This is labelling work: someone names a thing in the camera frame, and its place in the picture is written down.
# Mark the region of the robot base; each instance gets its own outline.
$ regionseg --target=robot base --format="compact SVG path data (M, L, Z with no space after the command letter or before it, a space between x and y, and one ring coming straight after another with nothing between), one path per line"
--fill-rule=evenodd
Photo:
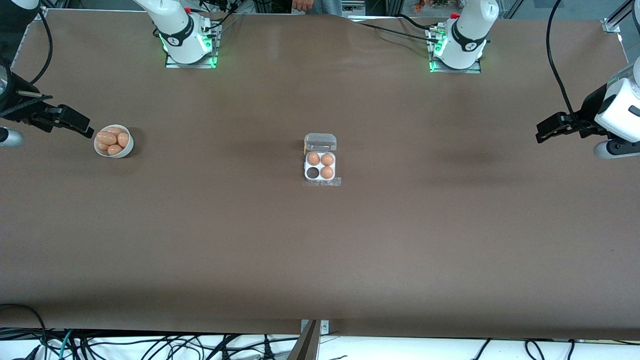
M218 51L220 49L222 26L215 26L210 30L210 32L211 33L208 34L209 38L202 39L202 46L210 48L211 50L203 56L202 59L190 64L179 63L169 55L165 46L164 51L166 52L166 60L164 62L164 67L169 69L215 69L218 64Z
M427 42L427 50L429 52L429 71L430 72L453 72L456 74L480 74L482 71L480 69L480 59L476 60L476 62L471 65L471 67L467 69L452 69L445 65L444 62L440 58L437 58L434 55L436 48L442 46L444 32L441 29L446 28L446 23L441 22L438 24L437 28L432 27L429 30L425 30L424 34L427 38L432 38L438 40L437 43Z
M628 142L624 139L612 139L599 143L593 153L601 159L627 158L640 155L640 142Z

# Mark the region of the brown egg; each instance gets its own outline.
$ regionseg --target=brown egg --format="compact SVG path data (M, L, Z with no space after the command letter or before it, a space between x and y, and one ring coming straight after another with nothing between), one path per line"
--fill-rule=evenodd
M325 179L331 179L333 176L333 169L330 167L323 167L322 170L320 170L320 176Z
M322 155L322 165L326 167L330 167L331 165L333 165L333 155L331 154Z
M97 135L95 135L95 138L98 139L98 142L101 142L105 145L113 145L118 141L116 139L116 136L109 131L101 131L97 133Z
M320 155L318 155L317 152L310 152L309 155L307 155L307 163L310 163L311 166L320 164Z
M118 154L120 151L122 151L122 147L120 145L111 145L107 149L107 152L109 153L109 156L114 156L114 155Z
M118 134L118 145L125 147L129 143L129 134L120 133Z
M119 127L109 127L107 128L107 131L109 131L110 133L114 133L116 134L116 136L118 136L118 134L122 133L124 130L120 129Z

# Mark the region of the black cable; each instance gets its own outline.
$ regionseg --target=black cable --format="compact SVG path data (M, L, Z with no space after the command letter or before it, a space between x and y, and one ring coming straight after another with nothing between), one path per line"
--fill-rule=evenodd
M219 22L219 23L215 24L215 25L214 25L214 26L212 26L211 28L215 28L216 26L220 26L220 25L222 25L222 23L223 23L225 20L227 20L227 19L231 16L231 14L233 14L233 13L234 13L233 11L229 10L229 12L227 13L227 15L226 15L225 17L223 17L223 18L222 18L222 20L220 20L220 22Z
M88 349L89 349L89 352L91 353L91 356L93 356L94 359L97 356L98 358L100 358L100 360L107 360L104 357L102 357L100 354L98 354L96 351L93 351L91 347L88 347Z
M35 360L36 355L38 354L38 350L40 350L40 345L33 348L33 350L27 355L24 360Z
M269 344L269 337L267 334L264 335L264 356L262 357L264 360L275 360L275 355L271 350L271 345Z
M207 4L205 4L204 1L200 0L200 6L204 6L205 9L207 9L208 12L211 12L211 9L209 9L209 7L207 6Z
M489 345L489 341L491 341L491 338L488 338L484 344L482 345L482 347L480 347L480 350L478 351L478 353L476 354L476 356L471 359L471 360L478 360L480 359L480 357L482 356L482 353L484 352L484 348L486 348L487 345Z
M33 105L36 102L45 101L45 100L49 100L49 99L53 99L53 96L43 95L41 97L36 97L35 99L27 100L27 101L23 102L22 104L18 104L16 106L12 107L12 108L8 108L7 110L4 110L3 112L0 113L0 117L5 117L5 116L9 115L10 113L18 111L18 110L20 110L22 108L26 108L27 106Z
M72 359L80 359L80 357L78 356L78 348L76 347L76 339L74 338L69 338L68 342L67 342L68 346L71 348L71 358Z
M402 33L400 31L396 31L396 30L391 30L391 29L387 29L387 28L381 28L379 26L375 26L375 25L371 25L371 24L363 24L360 23L361 25L367 26L369 28L374 28L374 29L379 29L379 30L384 30L384 31L388 31L390 33L394 33L394 34L398 34L398 35L402 35L405 37L410 37L410 38L416 38L416 39L420 39L420 40L424 40L424 41L428 41L428 42L438 42L436 39L432 39L432 38L426 38L426 37L419 37L416 35L411 35L411 34L407 34L407 33Z
M294 341L297 340L298 338L284 338L284 339L275 339L275 340L268 340L270 343L278 343L281 341ZM253 345L248 345L246 347L240 348L236 351L234 351L232 354L230 354L227 357L223 357L221 360L229 360L233 355L236 355L237 353L239 353L240 351L247 351L247 350L255 350L254 347L258 347L260 345L264 345L266 343L266 341L263 341L261 343L255 343Z
M229 335L228 337L227 335L225 335L222 341L216 345L216 347L211 351L211 353L206 357L205 360L211 360L222 349L222 347L227 346L227 344L229 344L231 341L235 340L239 336L240 335L238 334Z
M158 339L149 339L149 340L138 340L138 341L132 341L130 343L115 343L115 342L109 342L109 341L101 341L99 343L92 343L90 344L90 346L95 346L95 345L135 345L135 344L142 344L142 343L159 343L162 340L158 340Z
M566 360L571 360L571 355L573 355L573 349L575 348L575 341L573 339L569 339L571 343L571 347L569 348L569 354L566 356Z
M518 4L518 7L516 7L516 10L513 10L513 12L511 10L509 10L509 12L511 12L511 17L505 17L505 19L513 19L513 16L520 9L520 7L522 6L522 3L524 3L524 1L521 1L520 4Z
M178 351L182 348L188 349L188 350L193 350L198 354L198 360L202 360L202 356L200 354L200 352L198 351L198 349L194 348L194 347L190 347L190 346L185 346L185 344L181 344L181 345L175 345L175 348L173 345L170 345L171 350L169 350L169 354L167 356L167 360L169 359L173 359L173 356L175 354L178 353Z
M554 77L558 82L558 86L560 86L560 92L562 93L564 103L566 104L566 107L569 109L569 116L572 122L576 123L582 130L585 130L587 133L595 135L594 132L584 127L584 125L582 125L582 123L580 123L577 117L575 116L575 113L573 112L573 106L571 106L569 97L566 94L566 89L564 88L562 79L560 79L560 75L558 74L558 70L556 69L553 56L551 55L551 23L554 20L554 15L556 14L556 10L558 9L558 6L560 5L561 2L562 0L556 0L554 7L551 9L551 14L549 15L549 22L547 23L547 58L549 60L549 65L551 66L551 71L554 73Z
M533 357L533 355L529 352L530 343L532 343L536 347L536 349L538 349L538 353L540 354L540 360L545 360L545 355L542 354L542 350L540 350L540 347L538 346L538 344L536 344L536 342L533 340L527 340L524 342L524 350L527 352L527 355L531 358L531 360L538 360L538 359Z
M198 342L198 345L200 346L200 350L202 351L202 359L204 359L204 345L202 345L202 341L200 341L200 337L196 338L196 341Z
M417 22L413 21L412 18L410 18L409 16L407 16L407 15L405 15L403 13L397 13L397 14L394 15L394 17L401 17L401 18L407 20L408 22L411 22L411 25L415 26L416 28L423 29L423 30L428 30L431 26L438 25L437 22L435 24L431 24L431 25L420 25Z
M142 357L140 358L140 360L145 360L145 356L147 356L147 354L151 351L151 349L153 349L154 347L156 347L156 345L160 344L160 342L162 342L163 340L166 340L166 341L167 341L167 343L166 343L166 344L164 344L163 346L161 346L159 349L157 349L157 350L156 350L156 352L154 352L154 353L153 353L153 355L151 355L151 356L149 357L149 359L153 359L153 357L154 357L154 356L156 356L156 354L157 354L158 352L160 352L160 350L164 349L164 347L165 347L165 346L167 346L167 345L169 345L169 344L170 344L170 342L171 342L171 341L169 340L169 337L168 337L168 336L163 337L162 339L158 340L155 344L153 344L153 345L152 345L152 346L151 346L151 347L150 347L150 348L149 348L149 349L148 349L148 350L147 350L147 351L142 355Z
M640 343L630 343L628 341L622 341L622 340L611 340L611 341L614 341L616 343L625 344L625 345L640 345Z
M47 329L44 325L44 321L42 320L42 317L40 316L40 314L38 314L38 311L35 311L31 306L27 306L24 304L15 304L15 303L7 303L7 304L0 304L0 309L2 309L3 307L17 307L19 309L26 309L28 311L30 311L32 314L34 314L37 318L38 318L38 323L40 323L40 328L42 329L42 340L41 342L44 342L44 359L48 359L47 357L47 350L48 350L48 345L47 345Z
M183 342L183 343L182 343L182 344L180 344L180 345L177 345L176 347L177 347L178 349L177 349L176 351L173 351L173 345L170 345L170 347L171 347L170 353L172 354L172 355L171 355L171 358L173 359L173 354L174 354L174 353L178 352L182 347L186 347L188 343L192 342L192 341L193 341L193 340L195 340L197 337L198 337L198 335L193 336L191 339L189 339L189 340L187 340L187 341Z
M42 13L42 9L40 9L39 14L40 14L40 18L42 19L42 24L44 25L44 29L47 32L47 39L49 41L49 54L47 54L47 61L45 61L44 66L42 67L38 75L36 75L36 77L29 82L31 84L35 84L38 80L40 80L40 78L44 75L45 71L47 71L47 69L49 68L49 64L51 63L51 57L53 57L53 37L51 36L51 29L49 29L47 18L44 17L44 13Z
M89 357L86 355L86 347L84 345L85 341L86 338L80 338L80 352L82 353L84 360L89 360Z

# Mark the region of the clear plastic egg carton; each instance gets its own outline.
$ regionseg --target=clear plastic egg carton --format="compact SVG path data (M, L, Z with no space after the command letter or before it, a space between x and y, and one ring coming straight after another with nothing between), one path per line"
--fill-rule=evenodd
M338 141L333 134L310 133L305 136L304 176L307 184L315 186L340 186L333 153Z

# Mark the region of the brown paper tabletop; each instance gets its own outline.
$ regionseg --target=brown paper tabletop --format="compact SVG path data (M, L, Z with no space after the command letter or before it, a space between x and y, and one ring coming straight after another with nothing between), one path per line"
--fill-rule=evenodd
M498 21L483 73L460 75L338 17L243 17L213 70L165 69L145 13L47 18L39 89L135 147L2 122L26 141L0 151L1 302L66 328L638 337L640 164L595 158L604 138L536 143L566 111L546 22ZM574 108L625 64L597 21L553 39ZM14 71L46 53L34 24ZM337 137L342 186L304 185L310 132Z

